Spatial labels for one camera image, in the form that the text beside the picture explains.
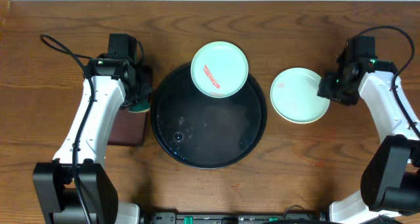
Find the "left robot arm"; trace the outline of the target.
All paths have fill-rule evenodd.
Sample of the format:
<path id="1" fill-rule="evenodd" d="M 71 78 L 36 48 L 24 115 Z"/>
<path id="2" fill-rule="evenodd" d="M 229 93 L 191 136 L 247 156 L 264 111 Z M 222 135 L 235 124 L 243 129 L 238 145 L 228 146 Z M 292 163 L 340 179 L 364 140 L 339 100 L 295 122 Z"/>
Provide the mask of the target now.
<path id="1" fill-rule="evenodd" d="M 92 58 L 83 96 L 62 146 L 32 179 L 46 223 L 143 223 L 137 204 L 122 202 L 104 170 L 106 148 L 121 108 L 148 100 L 152 71 L 130 60 Z"/>

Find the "pale green plate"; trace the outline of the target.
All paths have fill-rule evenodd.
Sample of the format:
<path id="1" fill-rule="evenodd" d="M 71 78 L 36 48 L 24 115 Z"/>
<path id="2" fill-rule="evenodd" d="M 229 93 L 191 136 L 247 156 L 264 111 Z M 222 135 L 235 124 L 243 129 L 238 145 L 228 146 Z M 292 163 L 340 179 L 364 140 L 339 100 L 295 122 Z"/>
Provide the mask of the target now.
<path id="1" fill-rule="evenodd" d="M 230 97 L 247 81 L 249 64 L 243 51 L 225 41 L 214 41 L 194 55 L 190 74 L 196 88 L 213 98 Z"/>
<path id="2" fill-rule="evenodd" d="M 330 100 L 318 96 L 321 76 L 307 68 L 290 68 L 274 79 L 270 101 L 275 111 L 293 123 L 312 123 L 329 108 Z"/>

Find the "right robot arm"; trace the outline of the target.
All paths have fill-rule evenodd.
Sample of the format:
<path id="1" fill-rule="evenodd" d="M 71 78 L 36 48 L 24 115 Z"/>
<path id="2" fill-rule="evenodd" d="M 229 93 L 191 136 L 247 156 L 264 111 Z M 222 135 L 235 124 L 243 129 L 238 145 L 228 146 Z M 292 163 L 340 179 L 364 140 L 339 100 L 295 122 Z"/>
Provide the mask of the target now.
<path id="1" fill-rule="evenodd" d="M 374 58 L 340 60 L 321 80 L 318 95 L 345 105 L 362 99 L 380 146 L 364 170 L 360 189 L 329 207 L 335 223 L 367 223 L 381 217 L 419 213 L 419 120 L 392 62 Z"/>

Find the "green yellow sponge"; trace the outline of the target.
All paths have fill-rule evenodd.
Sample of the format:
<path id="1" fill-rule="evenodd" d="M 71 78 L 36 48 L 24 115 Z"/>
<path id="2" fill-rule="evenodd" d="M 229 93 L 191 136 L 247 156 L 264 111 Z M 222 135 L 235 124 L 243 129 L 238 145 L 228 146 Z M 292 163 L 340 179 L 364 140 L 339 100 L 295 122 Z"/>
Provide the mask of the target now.
<path id="1" fill-rule="evenodd" d="M 145 99 L 141 102 L 137 102 L 129 107 L 129 112 L 131 113 L 145 113 L 150 110 L 150 103 Z"/>

